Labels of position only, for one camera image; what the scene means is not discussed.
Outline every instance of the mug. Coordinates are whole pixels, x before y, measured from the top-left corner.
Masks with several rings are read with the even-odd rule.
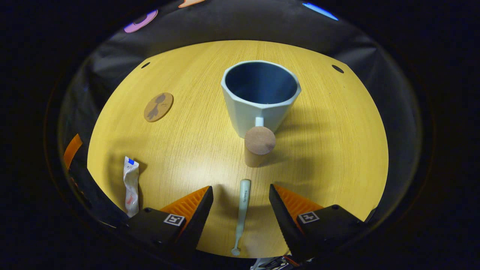
[[[255,126],[275,132],[301,92],[295,74],[262,60],[227,68],[221,85],[233,128],[241,138]]]

